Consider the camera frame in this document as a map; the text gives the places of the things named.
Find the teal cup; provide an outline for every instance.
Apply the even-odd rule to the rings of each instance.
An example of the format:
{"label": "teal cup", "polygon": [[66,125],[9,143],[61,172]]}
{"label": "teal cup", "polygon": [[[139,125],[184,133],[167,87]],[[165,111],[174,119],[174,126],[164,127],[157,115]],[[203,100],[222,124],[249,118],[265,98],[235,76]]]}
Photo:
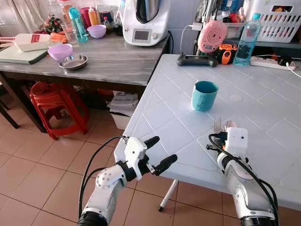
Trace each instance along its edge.
{"label": "teal cup", "polygon": [[210,81],[199,81],[195,84],[192,94],[192,106],[197,112],[208,111],[215,100],[218,86]]}

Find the red plastic stool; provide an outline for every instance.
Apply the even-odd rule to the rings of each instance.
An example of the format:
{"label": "red plastic stool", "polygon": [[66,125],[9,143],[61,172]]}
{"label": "red plastic stool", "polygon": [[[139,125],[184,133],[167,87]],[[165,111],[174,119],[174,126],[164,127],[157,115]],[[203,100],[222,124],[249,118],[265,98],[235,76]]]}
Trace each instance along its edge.
{"label": "red plastic stool", "polygon": [[[71,134],[78,130],[82,130],[84,134],[88,132],[86,123],[89,119],[89,111],[73,86],[38,82],[31,88],[30,98],[44,127],[54,140],[56,140],[56,136]],[[84,110],[84,117],[80,115],[77,106]],[[66,109],[76,123],[63,129],[52,129],[49,120],[52,116],[60,119],[62,109]]]}

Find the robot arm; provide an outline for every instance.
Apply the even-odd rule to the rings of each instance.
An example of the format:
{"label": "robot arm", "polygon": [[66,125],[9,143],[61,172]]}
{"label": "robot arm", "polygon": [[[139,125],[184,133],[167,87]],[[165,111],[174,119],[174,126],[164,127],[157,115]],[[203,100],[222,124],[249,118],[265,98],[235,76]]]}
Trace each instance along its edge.
{"label": "robot arm", "polygon": [[175,154],[165,158],[158,166],[151,166],[145,154],[159,141],[153,137],[145,142],[130,137],[125,148],[126,161],[100,171],[95,180],[95,189],[87,202],[78,226],[107,226],[116,209],[117,197],[127,183],[133,179],[140,180],[142,175],[150,172],[159,176],[177,160]]}
{"label": "robot arm", "polygon": [[217,163],[227,178],[227,188],[232,193],[238,218],[242,226],[276,226],[276,217],[271,202],[258,182],[236,160],[247,149],[247,130],[228,128],[227,133],[214,139],[217,146],[207,145],[207,149],[218,151]]}

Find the white tiled table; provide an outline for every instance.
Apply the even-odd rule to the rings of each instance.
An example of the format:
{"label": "white tiled table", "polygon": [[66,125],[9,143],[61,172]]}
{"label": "white tiled table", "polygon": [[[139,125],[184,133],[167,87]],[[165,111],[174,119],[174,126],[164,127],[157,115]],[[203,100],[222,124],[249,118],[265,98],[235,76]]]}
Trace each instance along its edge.
{"label": "white tiled table", "polygon": [[[301,79],[290,71],[255,66],[178,67],[177,57],[162,56],[124,134],[160,137],[147,151],[151,164],[178,155],[163,176],[228,193],[217,153],[206,144],[215,118],[234,120],[248,130],[246,157],[253,170],[272,184],[281,206],[301,210]],[[193,86],[201,80],[220,88],[206,113],[190,104]],[[125,160],[124,147],[119,142],[116,161]]]}

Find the curtain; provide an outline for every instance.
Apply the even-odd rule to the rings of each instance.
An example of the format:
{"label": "curtain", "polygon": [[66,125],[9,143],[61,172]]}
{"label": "curtain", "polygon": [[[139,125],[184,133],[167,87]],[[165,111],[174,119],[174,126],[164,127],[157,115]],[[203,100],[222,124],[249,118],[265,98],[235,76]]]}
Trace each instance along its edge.
{"label": "curtain", "polygon": [[15,36],[39,31],[43,19],[36,0],[0,0],[0,33]]}

